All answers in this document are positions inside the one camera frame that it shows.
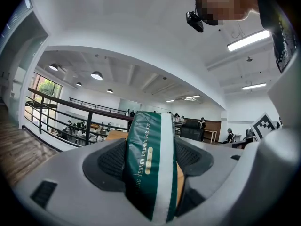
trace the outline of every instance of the window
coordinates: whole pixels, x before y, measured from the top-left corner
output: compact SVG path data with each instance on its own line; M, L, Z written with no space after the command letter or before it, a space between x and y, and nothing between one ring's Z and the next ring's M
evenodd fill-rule
M49 80L47 78L45 78L45 77L43 77L43 76L35 73L35 72L32 75L32 79L31 79L29 87L32 88L32 89L35 89L37 91L40 91L40 92L42 92L44 94L53 96L55 98L59 98L60 94L61 94L61 91L62 91L62 86L61 85L59 85L59 84L57 84L57 83L55 83L55 82L53 82L53 81L51 81L51 80ZM30 92L30 91L28 91L27 96L29 98L32 98L32 99L38 101L38 102L41 102L41 100L42 100L41 96L36 95L36 94L34 94L34 93ZM39 106L36 103L34 103L29 98L26 97L26 102L28 102L28 103L30 102L31 105L34 108L36 108L38 111L34 110L30 106L25 106L25 116L28 119L32 120L33 122L37 123L38 120L35 117L37 117L37 118L40 117L40 113L39 113L40 108L39 108ZM52 108L56 109L56 107L55 106L53 107L53 105L56 105L57 102L51 101L51 100L45 98L44 99L44 104L52 104L52 106L51 105L49 105L49 106L51 106ZM43 109L43 113L47 114L51 118L55 119L55 116L56 116L56 112L55 111L53 111L51 109ZM44 122L47 122L47 117L44 116L44 115L42 115L42 120ZM55 121L49 118L48 119L48 124L51 125L51 126L55 126Z

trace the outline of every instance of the black railing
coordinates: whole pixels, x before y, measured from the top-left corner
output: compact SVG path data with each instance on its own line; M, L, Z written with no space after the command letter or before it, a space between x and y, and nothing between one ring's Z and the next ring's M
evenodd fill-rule
M85 102L82 100L77 100L77 99L74 99L71 97L70 97L69 102L72 102L72 103L75 103L78 105L82 105L82 106L86 106L88 108L92 108L92 109L96 109L96 110L110 112L110 113L117 113L117 114L121 114L121 115L126 115L126 113L127 113L126 111L117 110L117 109L109 108L109 107L102 106L102 105L96 105L96 104Z
M54 135L53 133L49 132L48 131L48 128L50 127L51 129L53 130L56 130L57 132L59 132L61 135L66 135L67 137L72 137L72 138L76 138L77 140L81 140L81 141L84 141L84 145L88 145L90 143L96 143L96 141L92 141L90 140L90 134L93 134L93 135L98 135L98 136L102 136L102 137L106 137L108 136L107 134L105 133L98 133L98 132L93 132L93 131L90 131L91 129L91 124L96 124L98 126L101 126L101 127L107 127L107 128L114 128L114 129L120 129L120 130L126 130L126 131L129 131L128 128L123 128L123 127L117 127L117 126L112 126L112 125L106 125L106 124L102 124L102 123L98 123L98 122L94 122L92 121L92 116L93 114L98 114L98 115L103 115L103 116L107 116L107 117L111 117L111 118L116 118L116 119L120 119L120 120L125 120L125 121L132 121L133 118L132 117L129 117L129 116L125 116L123 114L118 114L118 113L113 113L113 112L103 112L101 110L98 110L98 109L91 109L91 108L87 108L86 106L84 105L78 105L76 103L73 103L73 102L69 102L69 101L65 101L65 100L61 100L61 99L58 99L56 97L52 97L52 96L49 96L47 94L44 94L40 91L37 91L37 90L34 90L34 89L31 89L31 88L28 88L28 90L36 95L39 95L41 96L41 101L36 101L30 97L27 97L28 99L30 99L31 101L26 101L25 102L25 106L30 106L33 110L37 111L39 113L39 116L36 116L34 115L33 113L33 110L32 110L32 113L27 111L25 109L25 111L30 114L32 116L32 118L35 118L39 124L35 124L32 120L28 119L26 116L26 119L28 121L30 121L32 124L34 124L36 127L39 128L39 133L41 134L42 131L48 133L49 135L61 140L61 141L64 141L70 145L73 145L73 146L76 146L76 147L81 147L81 145L78 145L74 142L71 142L69 141L68 139L64 139L62 138L62 136L57 136L57 135ZM44 103L44 99L49 99L51 101L55 101L57 102L58 104L62 104L62 105L66 105L68 107L71 107L71 108L75 108L75 109L78 109L78 110L82 110L82 111L85 111L85 112L88 112L88 119L82 119L82 118L79 118L79 117L76 117L76 116L73 116L73 115L69 115L67 113L64 113L64 112L61 112L57 109L55 109L57 107L57 105L55 106L52 106L53 104L45 104ZM43 110L47 109L48 110L48 113L45 114L43 113ZM82 127L77 127L77 126L73 126L73 125L70 125L70 124L67 124L63 121L60 121L58 120L57 118L52 118L51 116L49 116L49 110L52 110L56 113L60 113L60 114L63 114L65 116L68 116L68 117L71 117L71 118L74 118L74 119L77 119L77 120L80 120L80 121L84 121L86 122L86 127L85 128L82 128ZM44 122L42 120L42 116L46 116L47 118L47 122ZM49 119L51 120L54 120L62 125L65 125L67 127L69 127L70 129L75 129L75 130L81 130L83 132L83 135L85 134L84 137L77 137L73 134L70 134L68 133L67 131L64 131L64 130L60 130L58 128L56 128L55 126L52 126L49 124ZM42 124L45 124L47 126L47 130L43 129L42 127Z

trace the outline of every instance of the green bag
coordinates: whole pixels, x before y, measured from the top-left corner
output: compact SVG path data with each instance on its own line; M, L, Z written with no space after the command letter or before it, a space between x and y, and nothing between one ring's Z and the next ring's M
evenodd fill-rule
M157 225L174 217L177 166L172 114L137 112L127 137L126 196Z

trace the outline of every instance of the camera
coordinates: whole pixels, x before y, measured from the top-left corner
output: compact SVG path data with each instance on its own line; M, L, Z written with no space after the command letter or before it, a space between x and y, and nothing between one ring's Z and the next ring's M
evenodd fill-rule
M203 32L204 31L203 22L199 18L199 16L196 15L195 12L187 12L186 13L186 21L196 31L198 31L198 32Z

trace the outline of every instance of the chair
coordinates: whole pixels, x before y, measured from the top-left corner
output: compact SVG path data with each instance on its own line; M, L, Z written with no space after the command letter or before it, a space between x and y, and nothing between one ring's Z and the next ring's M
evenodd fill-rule
M202 135L200 123L197 121L186 121L185 125L181 127L180 137L200 141Z

